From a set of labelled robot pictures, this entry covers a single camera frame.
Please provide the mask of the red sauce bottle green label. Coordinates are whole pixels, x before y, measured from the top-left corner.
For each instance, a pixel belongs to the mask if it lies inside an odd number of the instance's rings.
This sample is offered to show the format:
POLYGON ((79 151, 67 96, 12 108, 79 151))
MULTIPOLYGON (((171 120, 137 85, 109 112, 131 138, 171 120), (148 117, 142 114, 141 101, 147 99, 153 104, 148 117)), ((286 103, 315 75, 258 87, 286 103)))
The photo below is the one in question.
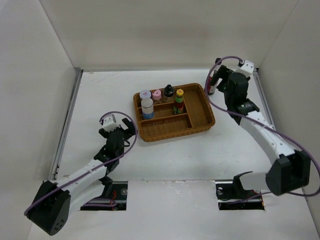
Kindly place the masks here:
POLYGON ((175 115, 182 114, 184 112, 184 91, 180 88, 176 91, 176 97, 173 104, 173 113, 175 115))

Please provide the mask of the tall dark vinegar bottle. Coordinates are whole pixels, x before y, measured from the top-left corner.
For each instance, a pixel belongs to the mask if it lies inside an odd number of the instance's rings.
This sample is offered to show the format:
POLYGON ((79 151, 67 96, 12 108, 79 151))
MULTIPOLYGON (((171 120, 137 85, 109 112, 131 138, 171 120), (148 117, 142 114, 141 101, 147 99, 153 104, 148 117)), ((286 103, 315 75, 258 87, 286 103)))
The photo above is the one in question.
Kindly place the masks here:
POLYGON ((216 68, 213 70, 212 74, 210 75, 209 80, 208 80, 208 82, 207 82, 207 84, 206 84, 206 92, 207 92, 207 94, 208 94, 209 96, 213 95, 213 94, 215 93, 215 91, 216 91, 216 88, 217 88, 217 84, 218 84, 217 82, 215 83, 215 85, 212 85, 212 84, 211 84, 212 78, 213 78, 213 76, 217 73, 217 71, 218 71, 218 68, 216 67, 216 68))

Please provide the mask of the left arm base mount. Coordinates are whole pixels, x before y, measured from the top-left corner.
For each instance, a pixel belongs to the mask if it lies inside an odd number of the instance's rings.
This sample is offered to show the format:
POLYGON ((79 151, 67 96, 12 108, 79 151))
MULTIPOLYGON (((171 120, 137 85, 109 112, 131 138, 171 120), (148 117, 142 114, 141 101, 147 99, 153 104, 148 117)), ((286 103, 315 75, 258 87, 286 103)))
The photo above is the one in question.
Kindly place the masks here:
POLYGON ((81 211, 126 211, 128 198, 128 181, 114 181, 105 187, 100 196, 80 208, 81 211))

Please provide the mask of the sauce jar white lid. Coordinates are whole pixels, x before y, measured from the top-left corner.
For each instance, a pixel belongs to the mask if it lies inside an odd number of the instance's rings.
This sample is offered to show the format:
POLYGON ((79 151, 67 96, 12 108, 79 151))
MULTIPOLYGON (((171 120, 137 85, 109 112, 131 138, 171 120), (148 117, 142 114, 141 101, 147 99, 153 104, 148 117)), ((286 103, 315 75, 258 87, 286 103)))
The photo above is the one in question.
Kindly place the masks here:
POLYGON ((149 90, 142 90, 139 93, 139 98, 142 101, 143 99, 150 99, 152 97, 152 93, 149 90))

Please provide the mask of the sago jar blue label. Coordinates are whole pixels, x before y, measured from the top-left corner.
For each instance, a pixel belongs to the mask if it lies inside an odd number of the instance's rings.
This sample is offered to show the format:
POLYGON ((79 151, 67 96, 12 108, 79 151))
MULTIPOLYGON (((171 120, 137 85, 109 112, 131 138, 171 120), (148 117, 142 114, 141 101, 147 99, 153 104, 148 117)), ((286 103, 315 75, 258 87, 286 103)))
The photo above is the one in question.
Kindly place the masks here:
POLYGON ((154 102, 151 98, 141 100, 142 117, 144 120, 150 120, 154 117, 154 102))

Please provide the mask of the black lid pepper shaker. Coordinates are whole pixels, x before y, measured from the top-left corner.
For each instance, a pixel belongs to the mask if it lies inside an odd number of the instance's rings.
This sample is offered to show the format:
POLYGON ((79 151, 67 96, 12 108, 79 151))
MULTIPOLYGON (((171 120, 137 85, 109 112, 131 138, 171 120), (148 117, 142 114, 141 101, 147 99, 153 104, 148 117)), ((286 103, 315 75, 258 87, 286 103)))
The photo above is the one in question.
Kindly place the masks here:
POLYGON ((168 84, 164 89, 163 89, 163 95, 162 95, 162 100, 164 103, 169 102, 175 94, 175 89, 172 85, 168 84))

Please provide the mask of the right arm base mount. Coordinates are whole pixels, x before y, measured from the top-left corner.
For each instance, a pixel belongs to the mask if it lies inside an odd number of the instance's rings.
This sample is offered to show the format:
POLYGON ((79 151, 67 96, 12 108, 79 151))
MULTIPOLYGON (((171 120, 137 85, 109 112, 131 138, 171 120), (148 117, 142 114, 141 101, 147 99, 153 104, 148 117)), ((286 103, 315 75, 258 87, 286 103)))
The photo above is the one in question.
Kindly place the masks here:
POLYGON ((240 181, 240 173, 233 179, 216 180, 216 197, 220 211, 265 210, 262 196, 257 196, 260 191, 245 190, 240 181))

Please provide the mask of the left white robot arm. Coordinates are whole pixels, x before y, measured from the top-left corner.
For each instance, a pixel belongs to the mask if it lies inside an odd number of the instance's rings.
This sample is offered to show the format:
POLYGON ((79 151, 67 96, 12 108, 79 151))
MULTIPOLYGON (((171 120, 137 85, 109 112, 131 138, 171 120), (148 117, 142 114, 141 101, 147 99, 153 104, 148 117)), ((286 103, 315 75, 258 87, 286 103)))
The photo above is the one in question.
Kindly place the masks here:
POLYGON ((122 119, 126 128, 116 123, 113 114, 101 120, 99 134, 105 145, 80 170, 56 182, 47 180, 39 187, 32 204, 24 215, 50 236, 57 234, 69 215, 91 200, 108 199, 112 195, 113 181, 108 175, 119 165, 120 159, 133 147, 131 137, 137 137, 137 128, 127 116, 122 119))

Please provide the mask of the pink lid spice shaker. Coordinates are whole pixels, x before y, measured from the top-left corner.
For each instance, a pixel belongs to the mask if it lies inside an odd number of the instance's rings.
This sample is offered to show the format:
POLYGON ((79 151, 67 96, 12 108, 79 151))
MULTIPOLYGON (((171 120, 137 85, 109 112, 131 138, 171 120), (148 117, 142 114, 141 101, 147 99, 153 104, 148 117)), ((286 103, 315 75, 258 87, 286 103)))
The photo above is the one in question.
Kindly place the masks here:
POLYGON ((159 89, 156 89, 152 92, 152 100, 155 104, 159 104, 161 103, 161 99, 162 99, 162 92, 159 89))

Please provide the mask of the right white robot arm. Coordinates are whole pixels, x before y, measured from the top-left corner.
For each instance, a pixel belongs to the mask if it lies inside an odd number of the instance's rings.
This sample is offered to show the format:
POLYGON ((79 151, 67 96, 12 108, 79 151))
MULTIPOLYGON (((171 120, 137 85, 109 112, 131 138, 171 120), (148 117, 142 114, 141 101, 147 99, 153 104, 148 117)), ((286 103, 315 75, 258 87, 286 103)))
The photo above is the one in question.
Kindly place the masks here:
POLYGON ((239 181, 231 190, 238 198, 245 197, 250 190, 268 190, 280 196, 307 186, 310 180, 311 156, 268 124, 257 105, 247 97, 253 71, 251 62, 245 62, 237 70, 222 65, 210 81, 224 94, 225 112, 253 137, 271 164, 267 172, 246 172, 237 176, 239 181))

